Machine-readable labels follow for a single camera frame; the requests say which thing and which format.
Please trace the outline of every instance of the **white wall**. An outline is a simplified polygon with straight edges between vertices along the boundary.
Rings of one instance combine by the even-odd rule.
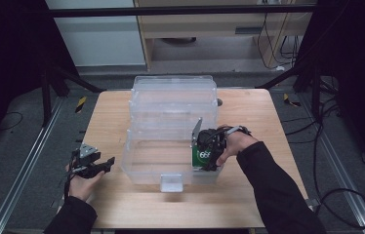
[[[134,7],[132,0],[46,0],[50,9]],[[136,17],[55,19],[76,66],[145,65]]]

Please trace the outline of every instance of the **wooden panel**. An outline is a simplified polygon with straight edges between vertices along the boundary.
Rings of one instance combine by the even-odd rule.
[[[275,161],[295,180],[302,179],[266,90],[218,90],[223,100],[219,124],[247,126],[263,140]],[[115,156],[90,203],[97,210],[95,228],[247,228],[263,227],[253,188],[235,158],[217,183],[185,185],[183,193],[161,193],[159,185],[135,185],[121,170],[122,149],[130,126],[129,91],[101,93],[84,142],[101,152],[101,162]]]

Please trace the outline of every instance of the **metal bar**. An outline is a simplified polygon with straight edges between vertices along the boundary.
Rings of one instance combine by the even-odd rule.
[[[25,11],[25,15],[53,18],[83,17],[126,17],[161,15],[206,15],[206,14],[247,14],[247,13],[307,13],[334,10],[333,6],[316,4],[291,5],[226,5],[226,6],[180,6],[141,8],[95,8],[95,9],[53,9],[46,11]]]
[[[310,101],[305,94],[298,93],[298,97],[301,100],[301,104],[306,110],[307,114],[314,120],[314,117],[310,111]],[[325,130],[323,130],[322,135],[320,136],[320,142],[322,143],[323,148],[326,151],[326,158],[328,159],[335,176],[338,180],[338,183],[343,188],[349,188],[357,191],[353,180],[350,178],[350,175],[347,173],[343,163],[341,162],[338,153],[335,151],[333,143],[329,140],[328,135]],[[364,200],[352,193],[346,193],[346,200],[349,203],[353,214],[355,215],[359,225],[365,226],[365,202]]]
[[[4,200],[2,206],[0,207],[0,233],[3,232],[7,221],[9,220],[10,215],[19,200],[19,197],[24,189],[24,186],[27,183],[27,180],[30,177],[30,174],[36,164],[37,159],[43,149],[43,146],[55,125],[55,122],[60,114],[61,106],[64,101],[64,98],[58,97],[55,101],[55,107],[53,109],[53,116],[50,119],[48,125],[42,127],[42,130],[39,133],[36,141],[34,142],[32,148],[30,149],[29,154],[27,155],[26,160],[24,161],[23,166],[20,169],[18,177],[12,185],[9,193],[7,194],[6,199]]]

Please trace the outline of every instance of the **floor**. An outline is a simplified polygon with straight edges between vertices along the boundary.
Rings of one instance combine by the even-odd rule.
[[[148,71],[112,72],[102,76],[86,74],[84,79],[102,88],[130,89],[136,75],[164,75],[164,74],[211,74],[215,77],[218,87],[255,87],[273,79],[282,69],[289,69],[292,64],[282,64],[274,68],[267,68],[259,57],[259,51],[251,37],[239,38],[197,38],[193,43],[186,40],[157,40],[152,57],[152,67]],[[273,102],[282,121],[285,133],[294,132],[310,124],[309,111],[304,106],[307,93],[295,94],[291,89],[294,78],[285,80],[270,90]],[[56,209],[51,208],[53,201],[60,197],[61,188],[58,183],[62,176],[62,167],[69,157],[69,150],[77,147],[83,131],[86,130],[92,115],[93,106],[97,101],[97,94],[90,94],[81,87],[69,83],[71,93],[62,101],[62,109],[55,127],[47,138],[46,144],[40,150],[35,166],[29,173],[29,179],[20,192],[18,201],[12,207],[12,213],[6,221],[5,233],[40,233],[50,221]],[[284,101],[284,94],[289,95],[289,101]],[[74,112],[78,99],[86,96],[87,102],[80,114]],[[322,101],[331,98],[322,95]],[[53,103],[58,99],[53,96]],[[16,98],[9,107],[9,114],[3,120],[0,129],[0,207],[12,188],[27,158],[30,148],[39,135],[42,124],[40,90]],[[360,192],[365,194],[365,164],[360,158],[353,135],[340,117],[339,109],[330,113],[324,119],[324,134],[333,142],[334,152],[344,165],[346,173]],[[309,197],[316,197],[312,168],[313,143],[304,143],[316,135],[314,127],[307,128],[298,134],[290,134],[288,140],[298,168],[304,181]],[[316,167],[318,171],[317,183],[322,192],[342,186],[339,172],[334,170],[334,162],[328,156],[330,150],[325,139],[319,143]],[[330,206],[340,215],[356,223],[353,215],[354,207],[348,204],[348,196],[334,195],[330,198]],[[328,233],[365,233],[365,230],[349,227],[338,221],[324,208],[319,217],[326,226]],[[134,230],[133,232],[117,233],[148,233]]]

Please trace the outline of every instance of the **green object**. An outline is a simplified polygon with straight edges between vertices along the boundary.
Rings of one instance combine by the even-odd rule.
[[[194,171],[201,171],[201,169],[207,165],[210,160],[210,150],[199,151],[197,145],[192,146],[192,169]]]

